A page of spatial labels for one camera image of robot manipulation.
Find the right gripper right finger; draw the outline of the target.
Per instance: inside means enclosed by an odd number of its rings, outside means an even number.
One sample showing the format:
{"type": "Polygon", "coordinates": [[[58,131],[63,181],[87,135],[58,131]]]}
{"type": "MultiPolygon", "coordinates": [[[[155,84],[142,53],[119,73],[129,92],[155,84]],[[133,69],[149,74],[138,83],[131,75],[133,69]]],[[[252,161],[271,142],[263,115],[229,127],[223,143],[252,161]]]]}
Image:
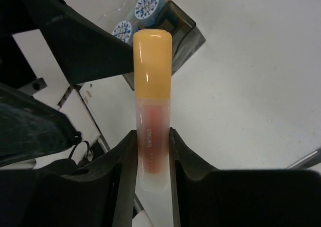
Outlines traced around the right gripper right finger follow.
{"type": "Polygon", "coordinates": [[[219,170],[171,129],[174,226],[320,226],[320,174],[219,170]]]}

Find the yellow orange highlighter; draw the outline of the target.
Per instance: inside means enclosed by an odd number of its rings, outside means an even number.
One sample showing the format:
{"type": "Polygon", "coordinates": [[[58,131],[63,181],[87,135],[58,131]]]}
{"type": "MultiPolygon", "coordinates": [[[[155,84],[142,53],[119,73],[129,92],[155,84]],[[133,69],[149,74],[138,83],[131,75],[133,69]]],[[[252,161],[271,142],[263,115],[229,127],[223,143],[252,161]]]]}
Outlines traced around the yellow orange highlighter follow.
{"type": "Polygon", "coordinates": [[[171,34],[138,31],[133,36],[133,59],[139,183],[145,191],[163,191],[169,171],[171,34]]]}

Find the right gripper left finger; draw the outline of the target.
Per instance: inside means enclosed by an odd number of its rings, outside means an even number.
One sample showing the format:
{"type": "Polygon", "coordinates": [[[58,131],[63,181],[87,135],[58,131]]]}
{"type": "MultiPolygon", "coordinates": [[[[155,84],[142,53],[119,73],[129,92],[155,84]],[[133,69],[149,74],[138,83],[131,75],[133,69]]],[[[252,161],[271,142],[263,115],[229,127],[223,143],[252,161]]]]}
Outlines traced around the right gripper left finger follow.
{"type": "Polygon", "coordinates": [[[131,226],[137,137],[69,175],[46,168],[1,171],[1,226],[131,226]]]}

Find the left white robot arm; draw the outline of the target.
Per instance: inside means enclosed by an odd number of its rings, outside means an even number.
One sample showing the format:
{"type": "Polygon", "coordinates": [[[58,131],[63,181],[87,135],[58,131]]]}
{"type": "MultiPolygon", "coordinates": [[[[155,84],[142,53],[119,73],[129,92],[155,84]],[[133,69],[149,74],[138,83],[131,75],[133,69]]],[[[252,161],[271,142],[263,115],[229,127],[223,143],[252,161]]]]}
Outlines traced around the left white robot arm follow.
{"type": "Polygon", "coordinates": [[[35,75],[14,34],[39,30],[72,85],[133,71],[132,47],[64,0],[1,0],[1,166],[64,151],[82,141],[68,118],[22,86],[35,75]]]}

